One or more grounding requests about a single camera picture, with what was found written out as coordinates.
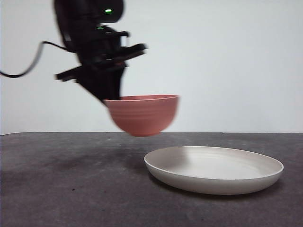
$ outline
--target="table surface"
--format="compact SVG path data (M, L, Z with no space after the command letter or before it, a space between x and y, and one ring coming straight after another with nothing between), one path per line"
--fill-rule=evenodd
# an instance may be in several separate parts
M182 191L155 179L144 156L172 146L265 154L278 182L245 195ZM1 136L3 227L301 227L303 133L17 133Z

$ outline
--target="ceramic bowl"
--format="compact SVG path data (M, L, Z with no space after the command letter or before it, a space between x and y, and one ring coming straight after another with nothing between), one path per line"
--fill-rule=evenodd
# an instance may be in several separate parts
M132 136L160 133L173 121L177 95L124 96L121 100L104 100L116 125Z

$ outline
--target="white backdrop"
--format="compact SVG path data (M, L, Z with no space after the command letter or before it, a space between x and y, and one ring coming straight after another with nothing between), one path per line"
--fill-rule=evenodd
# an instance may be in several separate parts
M178 94L170 132L303 132L302 0L126 0L111 26L147 54L122 94ZM51 0L1 1L1 70L20 73L40 41L61 43ZM46 46L27 76L1 76L1 134L120 131L107 109L54 74L78 65Z

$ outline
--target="white plate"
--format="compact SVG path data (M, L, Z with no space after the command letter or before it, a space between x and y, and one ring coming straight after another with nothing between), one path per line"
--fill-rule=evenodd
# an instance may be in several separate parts
M144 157L150 173L186 191L216 195L257 192L282 174L278 160L254 152L215 147L173 147Z

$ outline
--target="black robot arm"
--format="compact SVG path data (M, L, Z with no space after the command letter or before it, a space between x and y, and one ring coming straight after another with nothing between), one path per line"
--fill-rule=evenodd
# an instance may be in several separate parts
M57 79L76 79L101 102L120 99L125 61L144 54L146 49L144 44L121 46L121 37L129 33L102 25L117 22L123 8L122 0L54 0L62 41L81 63L57 74Z

